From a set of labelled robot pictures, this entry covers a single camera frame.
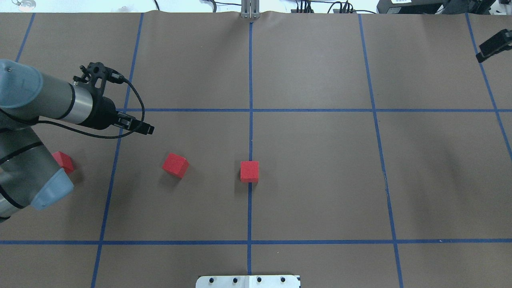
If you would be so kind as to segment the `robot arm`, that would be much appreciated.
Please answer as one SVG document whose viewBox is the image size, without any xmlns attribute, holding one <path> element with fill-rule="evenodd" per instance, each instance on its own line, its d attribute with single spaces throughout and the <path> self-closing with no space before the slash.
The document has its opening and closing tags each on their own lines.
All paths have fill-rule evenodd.
<svg viewBox="0 0 512 288">
<path fill-rule="evenodd" d="M 146 108 L 134 85 L 118 71 L 103 63 L 80 66 L 81 76 L 71 83 L 12 60 L 1 64 L 1 208 L 4 222 L 32 206 L 43 210 L 74 189 L 68 168 L 59 164 L 33 130 L 48 124 L 88 137 L 107 139 L 70 127 L 70 124 L 104 130 L 110 126 L 125 133 L 148 135 L 154 127 L 145 122 Z M 123 113 L 104 96 L 106 84 L 127 84 L 141 106 L 141 118 Z"/>
</svg>

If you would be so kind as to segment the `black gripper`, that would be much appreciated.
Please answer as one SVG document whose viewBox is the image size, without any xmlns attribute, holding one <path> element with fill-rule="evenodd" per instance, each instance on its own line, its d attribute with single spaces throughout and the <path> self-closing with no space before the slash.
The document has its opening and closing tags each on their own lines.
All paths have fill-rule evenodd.
<svg viewBox="0 0 512 288">
<path fill-rule="evenodd" d="M 96 130 L 104 130 L 109 126 L 117 126 L 124 130 L 134 131 L 143 135 L 154 133 L 155 127 L 125 113 L 119 112 L 112 100 L 104 96 L 106 82 L 114 84 L 128 83 L 118 71 L 106 67 L 101 62 L 90 62 L 88 66 L 80 66 L 82 76 L 74 76 L 77 86 L 86 90 L 92 99 L 92 107 L 87 118 L 78 123 Z"/>
</svg>

